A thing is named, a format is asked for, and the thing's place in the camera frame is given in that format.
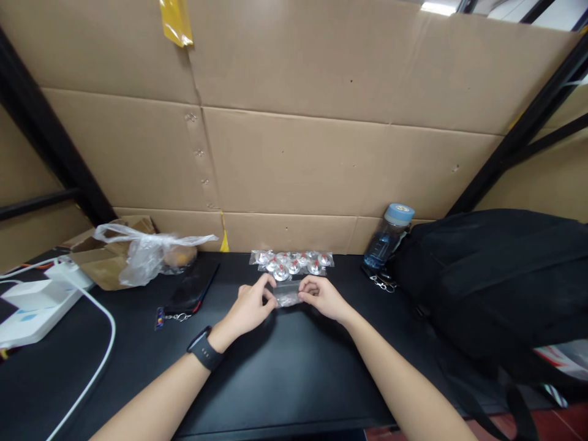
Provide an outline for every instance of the hand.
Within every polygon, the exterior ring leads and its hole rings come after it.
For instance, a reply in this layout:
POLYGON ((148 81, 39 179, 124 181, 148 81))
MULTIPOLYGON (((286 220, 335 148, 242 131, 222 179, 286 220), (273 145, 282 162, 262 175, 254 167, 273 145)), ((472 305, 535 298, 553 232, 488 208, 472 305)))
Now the hand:
POLYGON ((313 305, 325 317, 337 320, 339 323, 354 312, 333 284, 324 277, 306 276, 300 282, 298 290, 300 300, 313 305))
POLYGON ((216 352, 225 352, 233 341, 261 325, 276 308, 276 298, 265 287, 267 283, 276 287, 276 281, 269 274, 262 275, 253 286, 239 287, 237 300, 208 336, 208 342, 216 352), (263 297, 268 300, 265 306, 263 297))

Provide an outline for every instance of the smartphone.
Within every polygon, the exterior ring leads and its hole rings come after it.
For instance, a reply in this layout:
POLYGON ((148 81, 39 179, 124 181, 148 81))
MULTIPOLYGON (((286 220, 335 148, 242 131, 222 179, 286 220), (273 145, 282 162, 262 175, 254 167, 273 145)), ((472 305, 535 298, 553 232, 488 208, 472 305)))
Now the smartphone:
POLYGON ((184 273, 184 279, 164 307, 166 315, 196 314, 219 269, 218 259, 196 260, 184 273))

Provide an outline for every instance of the yellow tape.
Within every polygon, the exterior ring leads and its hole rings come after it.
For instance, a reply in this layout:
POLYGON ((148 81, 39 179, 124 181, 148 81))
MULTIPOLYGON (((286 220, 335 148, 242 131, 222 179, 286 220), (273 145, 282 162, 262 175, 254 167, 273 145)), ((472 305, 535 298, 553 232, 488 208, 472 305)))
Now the yellow tape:
POLYGON ((222 219, 222 229, 225 232, 224 237, 222 238, 222 244, 220 245, 220 252, 229 252, 228 250, 228 239, 227 239, 227 229, 225 228, 225 216, 220 212, 220 218, 222 219))
POLYGON ((511 131, 513 129, 513 127, 515 126, 515 124, 519 122, 519 119, 521 119, 523 113, 525 113, 525 112, 522 111, 519 114, 519 116, 517 116, 516 119, 510 124, 510 126, 508 126, 508 131, 511 131))
POLYGON ((186 0, 159 0, 164 34, 180 47, 193 44, 186 0))

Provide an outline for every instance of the blue bottle cap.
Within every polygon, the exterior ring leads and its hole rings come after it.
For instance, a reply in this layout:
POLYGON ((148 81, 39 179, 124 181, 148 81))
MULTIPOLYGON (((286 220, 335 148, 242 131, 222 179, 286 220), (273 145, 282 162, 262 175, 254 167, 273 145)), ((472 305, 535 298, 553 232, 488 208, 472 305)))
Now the blue bottle cap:
POLYGON ((384 214, 384 219, 389 223, 403 227, 408 225, 412 221, 412 217, 415 215, 415 211, 406 205, 402 204, 390 204, 384 214))

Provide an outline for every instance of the key ring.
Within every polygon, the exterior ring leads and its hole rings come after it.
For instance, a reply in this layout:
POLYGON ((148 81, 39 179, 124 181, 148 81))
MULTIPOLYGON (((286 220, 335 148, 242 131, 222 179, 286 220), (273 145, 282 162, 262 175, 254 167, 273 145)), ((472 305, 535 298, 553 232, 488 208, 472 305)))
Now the key ring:
POLYGON ((166 315, 165 319, 166 320, 177 320, 179 322, 183 322, 184 320, 189 319, 190 317, 192 317, 191 315, 187 315, 185 312, 182 312, 180 314, 176 314, 176 315, 166 315))
POLYGON ((379 280, 381 279, 378 276, 371 276, 369 279, 373 281, 376 286, 380 287, 381 289, 385 290, 390 294, 396 291, 396 284, 388 285, 387 283, 384 283, 384 281, 380 282, 379 280))

